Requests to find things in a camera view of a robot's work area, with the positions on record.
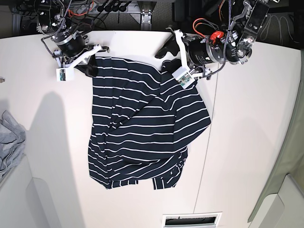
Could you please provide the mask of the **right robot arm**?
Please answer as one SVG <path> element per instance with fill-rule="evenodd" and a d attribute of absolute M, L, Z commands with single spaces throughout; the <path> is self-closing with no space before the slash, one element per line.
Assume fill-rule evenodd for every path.
<path fill-rule="evenodd" d="M 88 33 L 93 31 L 95 23 L 87 18 L 73 22 L 71 6 L 71 0 L 34 3 L 38 13 L 37 31 L 44 34 L 41 42 L 58 64 L 57 81 L 73 79 L 75 68 L 88 77 L 96 77 L 96 54 L 110 52 L 107 46 L 89 44 Z"/>

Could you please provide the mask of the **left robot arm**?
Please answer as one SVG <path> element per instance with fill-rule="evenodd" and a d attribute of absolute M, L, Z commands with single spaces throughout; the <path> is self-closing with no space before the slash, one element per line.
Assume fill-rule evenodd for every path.
<path fill-rule="evenodd" d="M 214 75 L 207 64 L 227 62 L 244 64 L 252 54 L 258 32 L 267 18 L 269 5 L 266 0 L 228 0 L 228 12 L 224 16 L 220 0 L 208 10 L 204 17 L 192 23 L 194 35 L 168 27 L 171 36 L 156 52 L 162 59 L 167 53 L 180 54 L 194 73 L 203 77 Z"/>

